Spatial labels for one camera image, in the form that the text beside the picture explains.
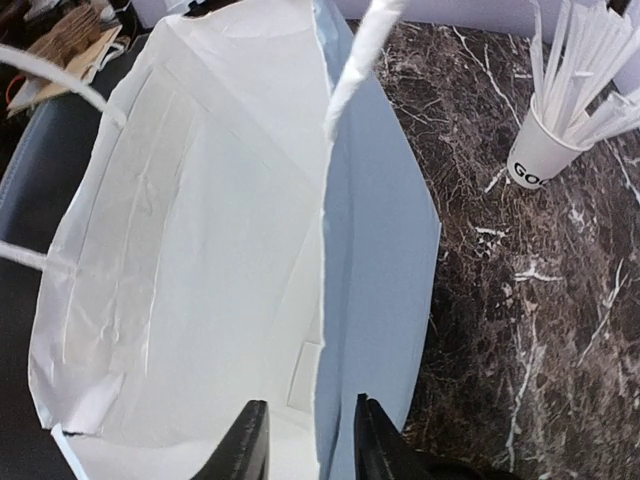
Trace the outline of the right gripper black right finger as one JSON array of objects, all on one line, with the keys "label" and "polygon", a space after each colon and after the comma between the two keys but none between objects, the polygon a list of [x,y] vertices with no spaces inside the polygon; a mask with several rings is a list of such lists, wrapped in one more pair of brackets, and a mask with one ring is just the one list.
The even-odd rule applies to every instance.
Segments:
[{"label": "right gripper black right finger", "polygon": [[472,465],[413,450],[381,404],[366,394],[357,397],[354,415],[354,463],[357,479],[514,479],[502,470]]}]

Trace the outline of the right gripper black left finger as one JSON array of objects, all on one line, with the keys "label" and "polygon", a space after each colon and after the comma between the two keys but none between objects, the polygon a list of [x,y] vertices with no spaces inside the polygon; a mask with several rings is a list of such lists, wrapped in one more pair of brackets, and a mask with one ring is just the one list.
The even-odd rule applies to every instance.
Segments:
[{"label": "right gripper black left finger", "polygon": [[268,403],[246,403],[223,439],[192,480],[263,480],[269,472]]}]

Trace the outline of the light blue paper bag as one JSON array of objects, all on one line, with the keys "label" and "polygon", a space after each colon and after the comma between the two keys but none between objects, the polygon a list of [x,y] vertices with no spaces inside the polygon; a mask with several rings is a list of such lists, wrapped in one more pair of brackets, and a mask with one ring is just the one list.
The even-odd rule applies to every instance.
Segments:
[{"label": "light blue paper bag", "polygon": [[373,66],[405,10],[351,30],[330,1],[161,19],[103,97],[46,253],[28,380],[79,479],[189,479],[241,408],[270,411],[273,479],[351,479],[357,396],[402,426],[440,222]]}]

